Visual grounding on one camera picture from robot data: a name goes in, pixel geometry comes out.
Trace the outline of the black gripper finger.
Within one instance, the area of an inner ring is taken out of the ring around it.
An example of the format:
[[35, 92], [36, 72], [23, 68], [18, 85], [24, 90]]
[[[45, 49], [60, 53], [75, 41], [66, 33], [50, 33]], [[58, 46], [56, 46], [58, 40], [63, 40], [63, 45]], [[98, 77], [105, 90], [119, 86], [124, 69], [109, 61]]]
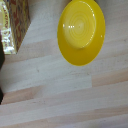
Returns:
[[4, 94], [2, 92], [2, 89], [0, 88], [0, 105], [2, 103], [3, 97], [4, 97]]
[[0, 70], [2, 68], [4, 61], [5, 61], [5, 55], [4, 55], [4, 51], [3, 51], [3, 46], [2, 46], [2, 44], [0, 44]]

